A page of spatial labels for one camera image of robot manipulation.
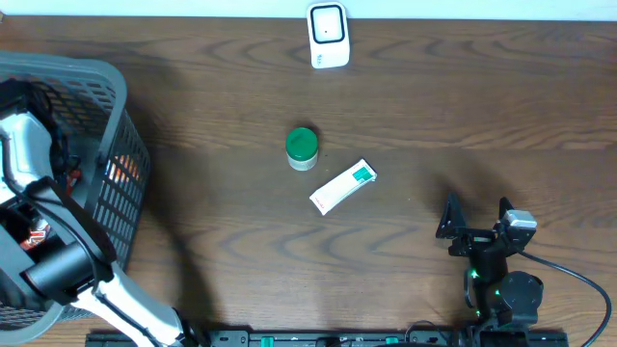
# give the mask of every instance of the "green cap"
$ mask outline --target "green cap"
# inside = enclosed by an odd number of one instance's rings
[[[305,127],[291,130],[285,141],[285,149],[291,159],[307,161],[317,154],[317,135]]]

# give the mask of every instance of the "white jar with green lid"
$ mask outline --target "white jar with green lid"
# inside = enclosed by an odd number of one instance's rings
[[[317,135],[308,128],[298,127],[287,135],[287,141],[285,141],[287,161],[295,170],[312,169],[317,163],[318,149]]]

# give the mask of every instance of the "wooden table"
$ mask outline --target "wooden table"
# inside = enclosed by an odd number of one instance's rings
[[[0,46],[114,64],[153,162],[128,274],[187,317],[254,329],[404,329],[472,319],[463,258],[435,239],[445,194],[490,227],[507,196],[527,250],[617,298],[617,26],[350,20],[347,67],[314,70],[303,19],[7,17]],[[321,137],[294,172],[285,134]],[[365,158],[371,183],[321,217],[309,195]],[[600,324],[586,284],[545,284],[539,327]],[[598,346],[612,346],[611,324]],[[83,345],[98,320],[35,344]]]

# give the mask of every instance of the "black square outline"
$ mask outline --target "black square outline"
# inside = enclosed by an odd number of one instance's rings
[[[316,36],[315,36],[315,18],[312,15],[312,13],[315,10],[319,10],[319,9],[329,9],[329,8],[337,8],[338,9],[338,15],[340,16],[340,31],[343,33],[343,35],[340,37],[339,40],[328,40],[328,41],[319,41],[317,40]],[[345,25],[343,23],[343,9],[339,6],[339,5],[326,5],[326,6],[317,6],[314,7],[310,10],[310,30],[312,30],[312,39],[317,42],[318,44],[323,44],[323,43],[337,43],[337,42],[341,42],[343,40],[345,40]]]

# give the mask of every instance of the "laundry basket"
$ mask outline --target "laundry basket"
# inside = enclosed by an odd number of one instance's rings
[[[150,161],[124,110],[124,78],[99,61],[0,52],[0,82],[11,78],[37,82],[49,96],[56,122],[68,136],[70,153],[81,159],[82,178],[71,196],[103,226],[125,268]],[[0,271],[0,344],[23,343],[55,322],[90,316],[49,301],[26,305],[2,275]]]

